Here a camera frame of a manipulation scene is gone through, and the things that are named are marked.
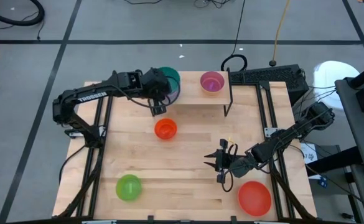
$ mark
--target white object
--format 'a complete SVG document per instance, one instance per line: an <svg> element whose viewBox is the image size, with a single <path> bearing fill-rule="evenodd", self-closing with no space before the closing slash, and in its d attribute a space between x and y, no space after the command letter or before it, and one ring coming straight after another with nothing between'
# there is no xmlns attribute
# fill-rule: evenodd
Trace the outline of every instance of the white object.
<svg viewBox="0 0 364 224"><path fill-rule="evenodd" d="M334 86L336 80L342 80L345 77L356 77L359 72L356 68L343 62L328 61L318 64L314 68L313 72L313 86L314 87L329 87ZM327 89L314 89L315 100L319 100L320 97L327 96L327 91L334 90L334 88ZM343 107L340 98L336 92L321 99L321 102L325 103L328 107L343 111Z"/></svg>
<svg viewBox="0 0 364 224"><path fill-rule="evenodd" d="M317 153L316 153L316 148L313 144L305 144L305 143L301 143L301 149L302 152L304 153L305 156L305 164L314 162L317 160ZM311 177L309 177L309 179L316 179L316 180L320 180L320 175L313 175Z"/></svg>

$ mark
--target floor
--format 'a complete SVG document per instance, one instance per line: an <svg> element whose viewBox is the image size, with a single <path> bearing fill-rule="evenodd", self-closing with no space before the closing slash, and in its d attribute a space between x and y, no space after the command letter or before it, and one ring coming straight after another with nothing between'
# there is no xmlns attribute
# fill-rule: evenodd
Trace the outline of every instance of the floor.
<svg viewBox="0 0 364 224"><path fill-rule="evenodd" d="M237 52L247 56L248 68L268 66L286 1L246 1ZM193 0L135 6L122 0L41 2L46 10L42 41L36 40L40 25L0 30L0 223L52 214L69 142L51 118L57 95L85 81L104 80L112 70L219 70L233 50L243 3L197 9ZM21 19L35 11L26 0L0 1L6 17ZM299 64L308 84L313 68L327 60L361 72L364 4L291 0L279 40L278 65ZM228 66L241 67L239 61ZM341 148L354 145L344 115L308 139ZM334 206L336 199L330 197L314 197L319 217L340 221L339 213L349 212L347 197L343 206Z"/></svg>

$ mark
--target yellow cable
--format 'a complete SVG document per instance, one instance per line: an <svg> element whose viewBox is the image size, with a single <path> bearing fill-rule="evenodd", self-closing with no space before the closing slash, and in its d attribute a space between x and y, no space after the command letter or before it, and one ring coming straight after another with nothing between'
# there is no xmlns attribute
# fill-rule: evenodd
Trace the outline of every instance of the yellow cable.
<svg viewBox="0 0 364 224"><path fill-rule="evenodd" d="M282 16L281 16L281 20L280 20L280 23L279 23L279 27L277 28L277 32L276 32L276 39L274 40L273 60L274 60L274 58L276 57L276 51L277 51L277 40L278 40L278 38L279 38L279 31L280 31L280 28L281 28L281 24L282 24L282 22L284 21L284 18L285 18L285 16L286 16L286 12L287 12L288 5L289 5L289 0L287 0L286 7L284 8L284 12L282 13Z"/></svg>

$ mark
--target black stand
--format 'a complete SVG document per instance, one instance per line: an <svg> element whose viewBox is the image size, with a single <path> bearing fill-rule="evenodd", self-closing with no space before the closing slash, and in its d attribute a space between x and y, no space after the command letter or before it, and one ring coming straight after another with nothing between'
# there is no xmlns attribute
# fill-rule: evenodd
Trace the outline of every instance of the black stand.
<svg viewBox="0 0 364 224"><path fill-rule="evenodd" d="M308 166L316 170L318 173L324 173L330 170L361 163L363 163L362 157L358 148L355 146L334 155L311 162ZM309 177L316 175L308 168L306 168L306 172Z"/></svg>

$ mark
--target green bowl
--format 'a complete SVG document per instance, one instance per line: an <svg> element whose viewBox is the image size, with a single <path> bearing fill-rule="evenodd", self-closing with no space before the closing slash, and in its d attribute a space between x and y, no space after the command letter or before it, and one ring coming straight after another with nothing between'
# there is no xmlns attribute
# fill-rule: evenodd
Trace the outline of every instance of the green bowl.
<svg viewBox="0 0 364 224"><path fill-rule="evenodd" d="M180 84L180 75L177 72L177 70L174 70L173 68L170 67L161 67L159 68L160 71L164 72L165 76L168 77L172 77L172 78L168 78L168 81L170 83L170 92L173 93L175 91L177 91L177 82Z"/></svg>
<svg viewBox="0 0 364 224"><path fill-rule="evenodd" d="M117 196L124 201L136 200L142 192L140 180L135 175L125 175L121 177L116 186Z"/></svg>

